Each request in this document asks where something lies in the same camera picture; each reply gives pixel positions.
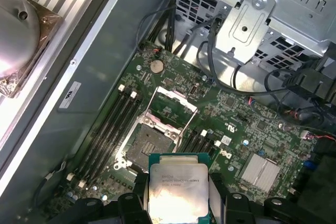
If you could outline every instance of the mounting hole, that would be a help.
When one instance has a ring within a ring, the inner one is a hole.
[[[28,13],[26,12],[20,12],[19,13],[19,19],[26,20],[28,18]]]

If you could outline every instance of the sticker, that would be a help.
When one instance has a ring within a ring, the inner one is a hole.
[[[70,106],[70,103],[74,99],[77,91],[79,90],[82,83],[74,81],[71,85],[68,93],[65,95],[61,105],[59,106],[60,109],[67,109]]]
[[[225,144],[225,145],[228,146],[228,145],[231,143],[231,140],[232,140],[232,138],[230,138],[230,137],[224,135],[224,136],[222,137],[221,142],[222,142],[223,144]]]

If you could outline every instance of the capacitor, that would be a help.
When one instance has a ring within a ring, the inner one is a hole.
[[[286,123],[279,123],[279,129],[285,132],[290,132],[293,130],[293,126],[286,124]]]
[[[68,196],[69,198],[72,198],[73,195],[74,195],[73,192],[71,192],[71,191],[67,192],[67,196]]]
[[[249,145],[249,143],[250,143],[250,142],[249,142],[249,140],[247,140],[247,139],[245,139],[245,140],[243,141],[243,145],[244,145],[244,146]]]

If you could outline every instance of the cable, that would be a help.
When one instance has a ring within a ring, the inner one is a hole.
[[[51,177],[55,174],[55,173],[59,173],[61,171],[63,171],[65,169],[67,165],[67,162],[66,161],[63,161],[60,165],[57,165],[55,167],[55,169],[51,172],[51,173],[48,173],[47,176],[45,176],[43,178],[43,180],[40,182],[40,184],[38,185],[38,187],[36,188],[35,192],[34,192],[34,195],[33,195],[33,207],[34,208],[37,208],[39,206],[38,204],[38,197],[40,195],[40,192],[42,191],[42,188],[44,187],[44,185],[48,182],[48,180],[51,179]]]
[[[176,8],[171,9],[169,17],[168,17],[168,27],[167,27],[166,41],[165,41],[164,49],[169,51],[169,52],[172,52],[173,44],[174,44],[175,14],[176,14]]]
[[[285,123],[287,123],[289,125],[292,125],[292,126],[295,126],[295,127],[302,127],[304,129],[313,130],[313,131],[317,131],[317,132],[320,132],[320,133],[323,133],[323,134],[331,135],[332,137],[336,137],[336,135],[333,134],[333,133],[331,133],[331,132],[328,132],[328,131],[325,131],[325,130],[321,130],[321,129],[318,129],[318,128],[315,128],[315,127],[311,127],[311,126],[308,126],[308,125],[301,125],[301,124],[297,124],[297,123],[294,123],[294,122],[290,122],[284,116],[282,116],[282,113],[281,113],[282,103],[286,99],[287,95],[289,95],[289,93],[290,92],[288,92],[287,94],[285,94],[282,97],[282,99],[279,101],[279,103],[278,103],[278,106],[277,106],[278,117],[280,117]]]
[[[173,54],[177,55],[181,49],[183,48],[184,45],[187,44],[191,34],[193,34],[195,31],[197,31],[198,29],[202,28],[202,27],[206,27],[206,26],[209,26],[213,23],[213,18],[212,19],[209,19],[208,21],[206,22],[203,22],[203,23],[200,23],[200,24],[197,24],[196,26],[194,26],[193,28],[190,29],[190,32],[187,33],[184,38],[182,39],[181,43],[175,48]]]
[[[167,8],[164,8],[164,9],[160,9],[160,10],[156,10],[156,11],[154,11],[154,12],[152,12],[152,13],[148,13],[147,15],[145,15],[143,18],[142,18],[142,20],[140,21],[140,23],[139,23],[139,27],[138,27],[138,29],[137,29],[137,31],[136,31],[136,37],[135,37],[135,42],[136,42],[136,46],[137,46],[137,50],[139,51],[139,52],[141,52],[141,53],[143,53],[143,51],[141,50],[141,48],[139,47],[139,43],[140,43],[140,39],[139,39],[139,37],[140,37],[140,31],[141,31],[141,28],[142,28],[142,26],[143,26],[143,23],[146,21],[146,19],[147,18],[149,18],[150,16],[153,16],[153,15],[155,15],[155,14],[158,14],[158,13],[161,13],[161,12],[165,12],[166,10],[170,10],[170,9],[174,9],[174,8],[176,8],[176,5],[172,5],[172,6],[170,6],[170,7],[167,7]]]
[[[212,77],[211,77],[211,75],[210,75],[210,73],[209,73],[209,71],[201,64],[201,61],[200,61],[200,53],[201,53],[201,51],[202,51],[202,48],[203,48],[203,46],[205,45],[205,44],[207,44],[208,43],[208,41],[204,41],[204,42],[202,42],[201,44],[200,44],[200,46],[198,47],[198,50],[197,50],[197,53],[196,53],[196,61],[197,61],[197,64],[198,64],[198,66],[199,66],[199,68],[205,73],[205,75],[208,77],[208,78],[210,78],[210,79],[212,79]]]
[[[236,79],[237,79],[237,74],[238,74],[238,71],[240,70],[240,68],[241,68],[242,66],[241,65],[238,65],[237,67],[236,67],[236,69],[235,69],[235,71],[233,72],[233,74],[232,74],[232,87],[234,88],[234,89],[237,89],[237,86],[236,86]]]
[[[218,79],[218,76],[216,74],[215,70],[215,65],[214,65],[214,59],[212,55],[212,50],[214,48],[215,42],[216,42],[216,31],[217,31],[217,25],[213,23],[210,28],[210,33],[208,36],[208,47],[207,47],[207,52],[208,52],[208,63],[209,63],[209,68],[211,75],[214,78],[214,81],[216,82],[217,86],[224,90],[225,92],[228,93],[233,93],[233,94],[238,94],[238,95],[250,95],[250,96],[263,96],[263,95],[269,95],[269,94],[274,94],[278,92],[283,92],[286,89],[278,89],[278,90],[273,90],[273,91],[265,91],[265,92],[247,92],[247,91],[240,91],[231,88],[230,86],[221,83],[221,81]]]

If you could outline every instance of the metal bracket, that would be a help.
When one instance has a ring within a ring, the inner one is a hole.
[[[233,8],[217,36],[216,48],[246,64],[268,31],[267,19],[275,0],[244,0]]]

